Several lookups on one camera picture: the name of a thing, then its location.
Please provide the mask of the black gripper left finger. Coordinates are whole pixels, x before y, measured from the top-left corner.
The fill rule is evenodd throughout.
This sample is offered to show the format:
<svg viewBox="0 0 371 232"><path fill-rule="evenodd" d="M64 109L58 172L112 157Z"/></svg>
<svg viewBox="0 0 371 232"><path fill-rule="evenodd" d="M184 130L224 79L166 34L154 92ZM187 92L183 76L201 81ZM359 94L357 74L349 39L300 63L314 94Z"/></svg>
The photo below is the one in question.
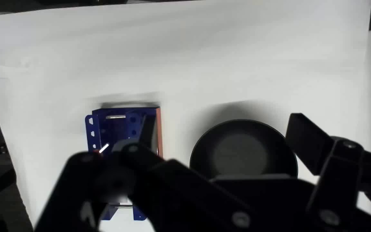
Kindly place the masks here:
<svg viewBox="0 0 371 232"><path fill-rule="evenodd" d="M35 232L99 232L111 199L129 198L154 232L218 232L219 190L175 159L142 144L108 155L71 155L42 210Z"/></svg>

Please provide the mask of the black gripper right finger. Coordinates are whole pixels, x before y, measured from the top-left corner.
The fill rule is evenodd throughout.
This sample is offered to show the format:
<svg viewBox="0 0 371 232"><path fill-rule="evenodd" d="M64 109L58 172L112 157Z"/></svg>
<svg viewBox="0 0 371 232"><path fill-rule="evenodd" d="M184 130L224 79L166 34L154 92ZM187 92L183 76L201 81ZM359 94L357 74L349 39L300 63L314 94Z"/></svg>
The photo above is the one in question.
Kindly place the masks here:
<svg viewBox="0 0 371 232"><path fill-rule="evenodd" d="M328 135L303 113L291 113L286 140L318 176L306 215L319 232L371 232L371 215L357 206L358 193L371 199L371 152L359 143Z"/></svg>

